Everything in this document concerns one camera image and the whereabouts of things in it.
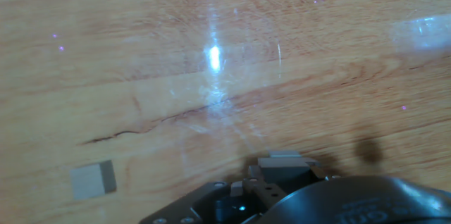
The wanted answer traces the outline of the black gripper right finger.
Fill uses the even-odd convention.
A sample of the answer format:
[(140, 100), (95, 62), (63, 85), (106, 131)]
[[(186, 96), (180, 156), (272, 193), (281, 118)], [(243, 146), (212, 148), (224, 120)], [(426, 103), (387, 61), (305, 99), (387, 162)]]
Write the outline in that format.
[(310, 180), (312, 182), (330, 181), (340, 178), (339, 175), (328, 175), (321, 167), (310, 166)]

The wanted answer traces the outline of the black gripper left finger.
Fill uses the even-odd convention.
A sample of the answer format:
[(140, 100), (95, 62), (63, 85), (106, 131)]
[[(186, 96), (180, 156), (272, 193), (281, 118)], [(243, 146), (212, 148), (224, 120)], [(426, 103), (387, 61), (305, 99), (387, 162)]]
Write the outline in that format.
[(237, 182), (208, 182), (143, 218), (140, 224), (227, 224), (255, 222), (287, 194), (267, 183), (259, 166)]

